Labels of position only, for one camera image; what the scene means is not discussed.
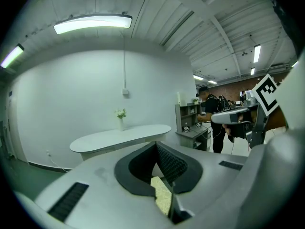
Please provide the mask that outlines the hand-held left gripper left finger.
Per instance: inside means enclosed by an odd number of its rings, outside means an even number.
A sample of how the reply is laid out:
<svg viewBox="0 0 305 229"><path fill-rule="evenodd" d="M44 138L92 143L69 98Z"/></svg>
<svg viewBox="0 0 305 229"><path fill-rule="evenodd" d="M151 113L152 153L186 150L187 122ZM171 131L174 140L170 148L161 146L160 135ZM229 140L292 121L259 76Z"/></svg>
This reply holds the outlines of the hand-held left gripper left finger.
<svg viewBox="0 0 305 229"><path fill-rule="evenodd" d="M48 185L35 203L48 211L74 183L87 190L65 221L76 229L168 229L172 222L153 197L133 195L114 176L115 164L145 144L92 157Z"/></svg>

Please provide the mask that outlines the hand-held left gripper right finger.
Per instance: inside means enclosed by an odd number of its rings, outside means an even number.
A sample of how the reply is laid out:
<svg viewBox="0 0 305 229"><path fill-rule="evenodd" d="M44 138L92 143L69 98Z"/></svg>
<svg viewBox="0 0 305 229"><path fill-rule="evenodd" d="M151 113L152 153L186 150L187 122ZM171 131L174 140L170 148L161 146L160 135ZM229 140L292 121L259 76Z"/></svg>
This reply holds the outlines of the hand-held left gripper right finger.
<svg viewBox="0 0 305 229"><path fill-rule="evenodd" d="M159 176L171 193L168 218L177 224L197 215L229 187L246 159L157 142Z"/></svg>

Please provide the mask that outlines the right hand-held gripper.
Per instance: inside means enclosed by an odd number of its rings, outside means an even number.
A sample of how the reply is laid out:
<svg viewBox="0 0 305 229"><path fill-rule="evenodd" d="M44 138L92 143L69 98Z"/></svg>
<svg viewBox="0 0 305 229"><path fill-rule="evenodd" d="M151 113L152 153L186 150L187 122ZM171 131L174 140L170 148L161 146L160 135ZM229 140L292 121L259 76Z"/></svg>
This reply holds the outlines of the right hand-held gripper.
<svg viewBox="0 0 305 229"><path fill-rule="evenodd" d="M246 139L249 147L260 145L265 139L265 127L269 115L278 107L274 93L277 85L266 75L253 89L253 97L246 99L247 105L215 113L211 121L228 124L230 136Z"/></svg>

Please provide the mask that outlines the large ceiling light panel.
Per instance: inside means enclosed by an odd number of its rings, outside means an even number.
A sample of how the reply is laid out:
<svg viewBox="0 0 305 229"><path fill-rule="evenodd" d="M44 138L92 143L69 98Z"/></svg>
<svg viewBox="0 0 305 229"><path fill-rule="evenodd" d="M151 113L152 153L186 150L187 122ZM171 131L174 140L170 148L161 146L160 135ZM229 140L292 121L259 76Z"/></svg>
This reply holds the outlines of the large ceiling light panel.
<svg viewBox="0 0 305 229"><path fill-rule="evenodd" d="M95 14L79 16L56 23L53 27L57 34L64 34L70 31L96 28L96 27L117 27L130 28L132 16L123 14Z"/></svg>

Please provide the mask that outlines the white wall conduit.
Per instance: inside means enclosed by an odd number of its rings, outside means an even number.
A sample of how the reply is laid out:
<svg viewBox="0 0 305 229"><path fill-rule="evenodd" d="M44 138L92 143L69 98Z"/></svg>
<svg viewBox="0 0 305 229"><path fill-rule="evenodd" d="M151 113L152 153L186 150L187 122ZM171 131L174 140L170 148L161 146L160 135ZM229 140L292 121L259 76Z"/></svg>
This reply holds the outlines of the white wall conduit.
<svg viewBox="0 0 305 229"><path fill-rule="evenodd" d="M125 37L122 36L122 46L123 46L123 88L126 88L126 72L125 72Z"/></svg>

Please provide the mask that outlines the cream floral cushion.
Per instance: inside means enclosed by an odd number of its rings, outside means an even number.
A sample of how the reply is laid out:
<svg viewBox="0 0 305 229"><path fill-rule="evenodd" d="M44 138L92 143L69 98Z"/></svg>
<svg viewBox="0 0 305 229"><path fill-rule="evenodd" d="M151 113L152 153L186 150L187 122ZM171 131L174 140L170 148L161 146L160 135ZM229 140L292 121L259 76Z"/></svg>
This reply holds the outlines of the cream floral cushion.
<svg viewBox="0 0 305 229"><path fill-rule="evenodd" d="M172 193L159 177L153 177L151 179L151 186L155 188L156 204L158 208L164 215L168 216Z"/></svg>

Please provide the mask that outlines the white door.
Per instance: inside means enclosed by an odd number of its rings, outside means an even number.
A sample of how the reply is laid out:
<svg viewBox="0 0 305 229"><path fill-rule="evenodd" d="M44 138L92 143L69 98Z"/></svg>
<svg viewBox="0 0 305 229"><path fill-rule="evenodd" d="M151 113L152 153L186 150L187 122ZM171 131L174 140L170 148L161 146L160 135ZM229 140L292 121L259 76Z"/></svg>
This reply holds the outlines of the white door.
<svg viewBox="0 0 305 229"><path fill-rule="evenodd" d="M6 129L8 133L10 148L17 160L28 164L27 158L22 148L20 132L18 129L17 96L16 91L14 90L14 86L8 87L6 97Z"/></svg>

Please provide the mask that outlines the grey desk with shelves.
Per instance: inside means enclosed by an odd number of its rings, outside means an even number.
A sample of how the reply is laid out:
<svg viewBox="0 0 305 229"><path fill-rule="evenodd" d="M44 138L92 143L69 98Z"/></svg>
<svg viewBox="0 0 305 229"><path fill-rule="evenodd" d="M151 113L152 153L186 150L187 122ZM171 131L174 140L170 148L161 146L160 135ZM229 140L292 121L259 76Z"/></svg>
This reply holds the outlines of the grey desk with shelves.
<svg viewBox="0 0 305 229"><path fill-rule="evenodd" d="M198 122L198 116L202 114L200 104L188 104L186 106L175 106L176 115L176 134L180 138L180 145L202 151L209 151L212 128L210 123ZM196 123L200 123L201 127L197 128ZM183 127L188 126L188 133L183 131Z"/></svg>

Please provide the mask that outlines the white curved counter table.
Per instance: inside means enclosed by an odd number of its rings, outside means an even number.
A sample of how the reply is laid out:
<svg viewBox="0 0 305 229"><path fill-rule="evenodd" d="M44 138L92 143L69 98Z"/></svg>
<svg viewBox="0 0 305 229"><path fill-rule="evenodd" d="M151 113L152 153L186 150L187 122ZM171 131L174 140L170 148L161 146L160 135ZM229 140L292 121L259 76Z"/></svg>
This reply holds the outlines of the white curved counter table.
<svg viewBox="0 0 305 229"><path fill-rule="evenodd" d="M170 131L168 125L141 125L123 131L103 131L76 139L70 144L70 150L79 153L85 161L132 145L163 141Z"/></svg>

